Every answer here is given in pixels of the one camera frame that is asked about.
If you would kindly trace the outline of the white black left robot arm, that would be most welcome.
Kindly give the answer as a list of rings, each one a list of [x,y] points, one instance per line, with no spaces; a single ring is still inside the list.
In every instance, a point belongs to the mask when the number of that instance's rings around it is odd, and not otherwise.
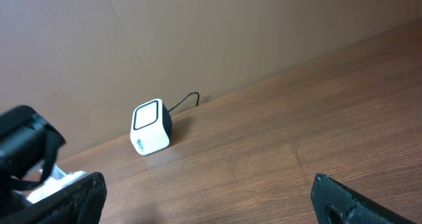
[[[62,134],[29,105],[1,114],[1,218],[30,205],[21,192],[51,175]]]

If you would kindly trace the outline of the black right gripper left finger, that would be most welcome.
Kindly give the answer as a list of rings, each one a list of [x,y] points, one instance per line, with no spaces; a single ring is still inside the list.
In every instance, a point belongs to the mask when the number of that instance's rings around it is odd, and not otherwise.
[[[107,198],[104,176],[95,172],[31,204],[1,181],[1,222],[10,224],[97,224]]]

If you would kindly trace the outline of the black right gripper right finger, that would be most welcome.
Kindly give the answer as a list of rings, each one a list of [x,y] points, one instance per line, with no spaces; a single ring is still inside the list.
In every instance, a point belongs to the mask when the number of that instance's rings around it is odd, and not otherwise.
[[[311,202],[319,224],[415,224],[323,173],[315,176]]]

